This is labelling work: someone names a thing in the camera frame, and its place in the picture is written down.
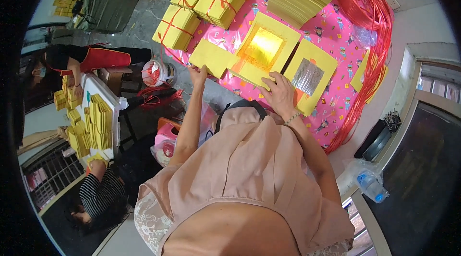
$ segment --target face mask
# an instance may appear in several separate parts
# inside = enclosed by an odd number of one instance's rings
[[[42,67],[40,68],[40,77],[45,77],[45,74],[47,73],[47,68],[46,67]]]

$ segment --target plastic water bottle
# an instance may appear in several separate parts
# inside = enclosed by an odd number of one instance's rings
[[[389,192],[381,185],[371,171],[362,170],[357,176],[360,190],[376,203],[381,203]]]

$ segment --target electrical outlet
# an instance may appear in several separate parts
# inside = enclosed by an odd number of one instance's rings
[[[397,2],[397,0],[386,0],[389,6],[392,8],[392,10],[399,9],[400,4]]]

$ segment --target black shirt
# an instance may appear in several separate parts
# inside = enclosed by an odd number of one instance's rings
[[[93,174],[88,174],[80,186],[80,199],[85,211],[95,218],[104,212],[120,196],[125,196],[125,189],[111,168],[107,168],[102,181]]]
[[[58,70],[67,70],[69,57],[74,58],[82,63],[88,53],[88,47],[55,44],[47,48],[46,62],[51,68]]]

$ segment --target white table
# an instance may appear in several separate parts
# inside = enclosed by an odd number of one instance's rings
[[[83,157],[81,160],[86,162],[86,159],[90,156],[96,155],[99,152],[101,156],[107,157],[107,160],[113,159],[118,152],[118,146],[120,145],[120,123],[118,123],[118,114],[120,110],[128,107],[126,98],[119,98],[109,89],[109,87],[102,82],[94,73],[82,73],[82,88],[84,90],[84,96],[82,105],[77,106],[77,111],[81,116],[81,119],[85,121],[84,108],[89,107],[89,96],[99,94],[101,98],[109,105],[112,110],[112,148],[110,149],[90,149],[90,154]]]

